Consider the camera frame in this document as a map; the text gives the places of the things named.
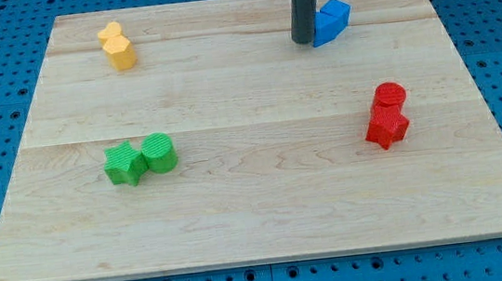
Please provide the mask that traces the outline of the black cylindrical robot arm rod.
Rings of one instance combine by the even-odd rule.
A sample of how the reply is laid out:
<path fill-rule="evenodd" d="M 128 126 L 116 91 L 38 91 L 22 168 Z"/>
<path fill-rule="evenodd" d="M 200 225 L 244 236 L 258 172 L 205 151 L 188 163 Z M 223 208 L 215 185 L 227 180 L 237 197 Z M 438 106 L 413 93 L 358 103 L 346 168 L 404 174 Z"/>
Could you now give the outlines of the black cylindrical robot arm rod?
<path fill-rule="evenodd" d="M 316 3 L 317 0 L 291 0 L 291 36 L 299 45 L 313 42 Z"/>

